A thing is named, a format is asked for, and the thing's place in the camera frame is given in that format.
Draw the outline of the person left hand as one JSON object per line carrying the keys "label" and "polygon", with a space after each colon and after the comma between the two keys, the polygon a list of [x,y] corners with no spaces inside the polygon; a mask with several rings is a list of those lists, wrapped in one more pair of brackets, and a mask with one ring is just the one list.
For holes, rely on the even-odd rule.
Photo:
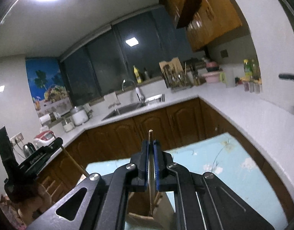
{"label": "person left hand", "polygon": [[36,192],[35,196],[18,204],[18,214],[26,226],[34,221],[32,216],[37,210],[44,213],[52,206],[51,195],[42,184],[38,183],[34,192]]}

